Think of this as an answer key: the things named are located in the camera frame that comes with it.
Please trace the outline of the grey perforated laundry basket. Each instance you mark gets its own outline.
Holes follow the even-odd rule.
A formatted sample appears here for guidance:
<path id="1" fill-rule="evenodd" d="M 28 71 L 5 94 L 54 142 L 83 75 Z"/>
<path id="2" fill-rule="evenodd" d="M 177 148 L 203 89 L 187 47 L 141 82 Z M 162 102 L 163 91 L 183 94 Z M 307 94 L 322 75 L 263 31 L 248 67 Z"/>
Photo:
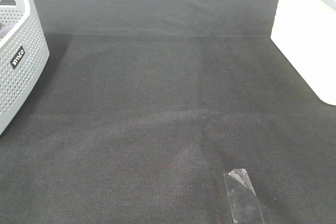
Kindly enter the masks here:
<path id="1" fill-rule="evenodd" d="M 20 110 L 49 58 L 49 49 L 34 0 L 1 6 L 1 131 Z"/>

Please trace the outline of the clear adhesive tape strip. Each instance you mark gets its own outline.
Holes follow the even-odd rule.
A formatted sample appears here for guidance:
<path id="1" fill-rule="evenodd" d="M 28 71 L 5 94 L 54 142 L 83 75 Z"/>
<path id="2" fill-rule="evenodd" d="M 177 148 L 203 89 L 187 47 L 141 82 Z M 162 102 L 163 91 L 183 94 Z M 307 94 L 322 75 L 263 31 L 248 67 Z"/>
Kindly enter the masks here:
<path id="1" fill-rule="evenodd" d="M 259 201 L 245 169 L 223 175 L 233 223 L 264 224 Z"/>

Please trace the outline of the white plastic storage bin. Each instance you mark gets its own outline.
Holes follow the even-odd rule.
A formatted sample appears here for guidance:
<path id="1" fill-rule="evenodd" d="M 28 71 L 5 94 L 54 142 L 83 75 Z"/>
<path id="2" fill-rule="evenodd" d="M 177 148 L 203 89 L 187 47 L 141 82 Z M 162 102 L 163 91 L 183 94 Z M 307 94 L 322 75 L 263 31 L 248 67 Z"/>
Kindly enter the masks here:
<path id="1" fill-rule="evenodd" d="M 317 97 L 335 105 L 335 0 L 278 0 L 270 38 Z"/>

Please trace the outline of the black cloth table cover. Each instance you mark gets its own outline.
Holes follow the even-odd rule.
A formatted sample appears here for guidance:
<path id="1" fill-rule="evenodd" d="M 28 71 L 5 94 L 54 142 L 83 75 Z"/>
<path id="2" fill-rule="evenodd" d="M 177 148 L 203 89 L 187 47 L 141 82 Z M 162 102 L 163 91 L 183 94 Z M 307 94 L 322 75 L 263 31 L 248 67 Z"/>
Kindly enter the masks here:
<path id="1" fill-rule="evenodd" d="M 34 0 L 50 56 L 1 136 L 1 223 L 335 223 L 335 107 L 270 40 L 278 0 Z"/>

